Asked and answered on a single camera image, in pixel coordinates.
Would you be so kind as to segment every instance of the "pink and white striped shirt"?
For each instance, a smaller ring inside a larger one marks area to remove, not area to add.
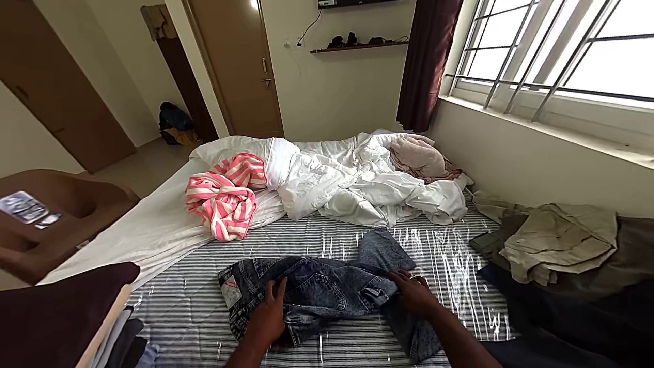
[[[243,239],[256,210],[251,189],[266,187],[264,161],[250,153],[224,160],[210,172],[193,175],[186,186],[188,211],[201,217],[216,239]]]

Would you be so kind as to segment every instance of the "wooden door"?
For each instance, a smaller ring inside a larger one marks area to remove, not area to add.
[[[0,1],[0,34],[0,79],[86,171],[136,152],[34,3]]]
[[[261,5],[188,0],[186,6],[230,134],[283,137]]]

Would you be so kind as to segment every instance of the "white blanket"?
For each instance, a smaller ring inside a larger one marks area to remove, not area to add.
[[[365,226],[388,226],[424,213],[436,224],[448,225],[466,214],[462,188],[468,184],[442,180],[430,185],[395,170],[386,146],[400,137],[429,145],[427,137],[378,130],[343,141],[290,143],[281,138],[229,137],[198,147],[191,157],[210,166],[248,152],[266,162],[268,189],[277,191],[288,217],[311,212]]]
[[[103,265],[134,262],[141,273],[136,289],[212,239],[209,228],[186,211],[188,178],[206,172],[216,160],[250,152],[266,162],[268,189],[256,194],[258,207],[250,229],[283,217],[322,215],[365,226],[388,225],[425,213],[448,224],[466,213],[458,181],[425,185],[394,172],[385,145],[407,134],[361,133],[343,141],[290,143],[285,139],[231,136],[198,147],[173,177],[100,233],[40,284],[49,284]],[[433,144],[429,139],[418,137]]]

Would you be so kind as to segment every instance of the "finger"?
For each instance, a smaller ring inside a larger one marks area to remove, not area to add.
[[[410,282],[411,281],[411,274],[407,270],[399,270],[397,272],[397,275],[404,280],[404,282]]]
[[[275,297],[273,296],[273,287],[275,286],[275,280],[270,280],[268,285],[266,285],[266,300],[274,301]]]
[[[404,276],[407,276],[409,279],[413,276],[411,273],[407,270],[399,270],[399,273],[403,274]]]
[[[422,276],[417,276],[415,279],[418,280],[418,282],[419,282],[422,286],[429,287],[429,284],[427,283],[427,280],[424,279],[424,277],[422,277]]]
[[[400,277],[400,274],[398,274],[397,272],[389,271],[388,272],[388,277],[391,280],[395,281],[398,285],[400,285],[400,286],[404,285],[404,280],[402,279],[402,277]]]
[[[286,293],[286,283],[288,282],[288,278],[285,277],[282,279],[282,282],[279,283],[279,287],[277,288],[277,300],[279,300],[280,303],[284,303],[284,294]]]

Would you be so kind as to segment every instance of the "power socket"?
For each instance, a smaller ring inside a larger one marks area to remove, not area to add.
[[[303,48],[304,47],[304,42],[306,39],[302,40],[301,46],[298,46],[298,42],[302,38],[302,35],[304,34],[303,31],[298,31],[298,32],[292,32],[292,33],[287,33],[284,35],[284,48],[292,50],[292,49],[297,49],[297,48]]]

